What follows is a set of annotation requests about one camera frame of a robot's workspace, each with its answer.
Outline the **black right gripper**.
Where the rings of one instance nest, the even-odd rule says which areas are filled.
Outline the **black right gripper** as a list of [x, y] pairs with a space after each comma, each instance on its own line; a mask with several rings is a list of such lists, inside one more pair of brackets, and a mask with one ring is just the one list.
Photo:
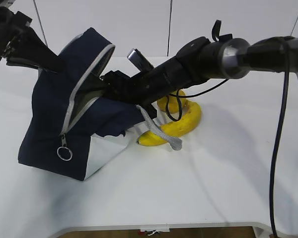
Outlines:
[[190, 84], [191, 72], [187, 63], [172, 57], [131, 77], [117, 70], [106, 73], [102, 79], [107, 86], [105, 98], [145, 106]]

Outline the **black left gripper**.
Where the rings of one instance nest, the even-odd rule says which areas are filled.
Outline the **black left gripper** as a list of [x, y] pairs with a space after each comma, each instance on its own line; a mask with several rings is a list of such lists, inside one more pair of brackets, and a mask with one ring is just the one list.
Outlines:
[[6, 65], [51, 72], [64, 70], [64, 60], [51, 51], [30, 27], [32, 18], [0, 4], [0, 61]]

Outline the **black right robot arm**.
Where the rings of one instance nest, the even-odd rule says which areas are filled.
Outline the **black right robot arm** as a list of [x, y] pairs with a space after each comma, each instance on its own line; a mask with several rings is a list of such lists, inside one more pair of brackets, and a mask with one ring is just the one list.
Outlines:
[[250, 71], [291, 72], [298, 78], [298, 38], [272, 37], [250, 45], [242, 38], [210, 42], [199, 37], [164, 63], [132, 77], [108, 72], [103, 96], [146, 106], [178, 89], [209, 79], [241, 79]]

